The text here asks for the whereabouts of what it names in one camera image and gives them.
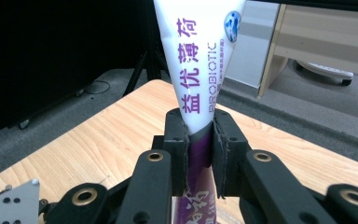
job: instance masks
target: wooden table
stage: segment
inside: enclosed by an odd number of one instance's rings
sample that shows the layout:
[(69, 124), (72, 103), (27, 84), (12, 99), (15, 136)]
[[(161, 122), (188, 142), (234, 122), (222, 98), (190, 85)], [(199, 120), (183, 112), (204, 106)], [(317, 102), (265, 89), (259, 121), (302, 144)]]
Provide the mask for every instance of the wooden table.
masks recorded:
[[(177, 106), (172, 85), (150, 81), (6, 169), (0, 174), (0, 190), (37, 178), (40, 197), (57, 202), (66, 191), (85, 182), (110, 189), (132, 174), (153, 136), (163, 134), (166, 112)], [(335, 183), (358, 186), (358, 162), (217, 107), (231, 114), (252, 148), (275, 153), (305, 186), (321, 193)], [(219, 200), (217, 211), (221, 223), (243, 223), (236, 199)]]

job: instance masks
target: screw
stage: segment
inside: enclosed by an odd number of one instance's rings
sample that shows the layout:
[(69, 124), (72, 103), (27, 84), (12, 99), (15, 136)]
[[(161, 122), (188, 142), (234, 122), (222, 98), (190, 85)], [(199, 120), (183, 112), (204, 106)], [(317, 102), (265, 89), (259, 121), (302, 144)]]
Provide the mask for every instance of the screw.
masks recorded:
[(4, 198), (4, 203), (10, 203), (10, 199), (9, 198)]

